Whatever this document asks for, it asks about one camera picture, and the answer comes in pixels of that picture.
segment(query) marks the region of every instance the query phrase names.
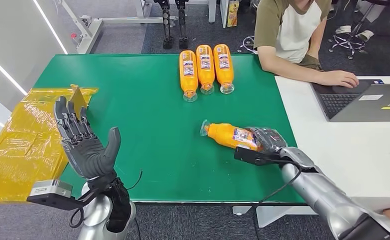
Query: olive shirt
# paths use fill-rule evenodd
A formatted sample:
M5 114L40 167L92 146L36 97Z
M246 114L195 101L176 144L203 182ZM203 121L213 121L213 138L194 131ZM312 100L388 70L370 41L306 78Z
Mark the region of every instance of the olive shirt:
M311 0L306 11L294 0L261 0L257 9L254 48L270 46L276 55L299 64L309 49L309 40L328 16L332 0Z

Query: ceiling light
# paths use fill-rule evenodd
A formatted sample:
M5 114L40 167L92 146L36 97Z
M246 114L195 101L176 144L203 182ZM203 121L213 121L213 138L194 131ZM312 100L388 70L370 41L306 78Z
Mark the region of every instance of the ceiling light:
M37 0L33 0L34 4L36 5L37 9L39 10L40 14L42 15L43 19L45 20L46 24L48 24L48 27L50 31L53 33L53 36L56 38L57 42L61 46L62 50L65 54L69 54L64 47L63 43L61 42L60 38L58 37L57 33L55 32L54 28L52 27L51 23L49 22L47 16L45 15L44 11L42 10L41 6L39 5Z
M5 71L5 69L0 65L0 72L12 83L14 84L15 87L18 88L18 90L20 90L21 93L23 93L24 95L27 95L27 92L22 88L22 86L20 86L18 84L18 82L16 82L14 80L14 78L8 74L7 71Z

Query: plastic bottle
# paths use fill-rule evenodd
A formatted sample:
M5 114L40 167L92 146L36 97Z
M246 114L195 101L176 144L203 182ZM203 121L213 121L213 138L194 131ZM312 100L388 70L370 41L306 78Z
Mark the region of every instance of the plastic bottle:
M198 74L195 53L184 50L179 55L180 87L183 99L189 103L197 100Z
M208 120L202 122L201 136L208 136L218 144L233 148L242 147L258 151L261 146L256 136L243 128L232 126L228 123L210 123Z
M199 45L196 48L196 65L198 70L198 79L201 84L201 93L212 94L214 92L214 57L213 50L209 45Z
M232 84L234 80L234 67L232 65L231 52L225 44L214 47L214 66L217 81L221 84L220 92L230 94L235 90Z

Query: chair base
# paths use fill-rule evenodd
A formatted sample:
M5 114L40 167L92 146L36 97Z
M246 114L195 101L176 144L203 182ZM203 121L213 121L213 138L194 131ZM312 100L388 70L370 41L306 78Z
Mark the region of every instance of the chair base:
M341 36L335 34L332 36L332 38L333 39L328 40L331 43L335 42L335 44L328 49L328 51L331 53L333 53L335 47L340 46L351 51L351 55L348 55L347 58L352 60L356 52L360 52L360 53L364 52L363 49L365 48L366 43L354 42L353 38L355 38L355 36L347 34L346 38L342 38Z

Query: laptop keyboard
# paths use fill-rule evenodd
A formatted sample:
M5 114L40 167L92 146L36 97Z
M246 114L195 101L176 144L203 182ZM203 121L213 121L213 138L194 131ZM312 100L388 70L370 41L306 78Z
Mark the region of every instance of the laptop keyboard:
M343 108L356 99L359 94L321 94L320 97L324 102L329 113L333 115L339 113Z

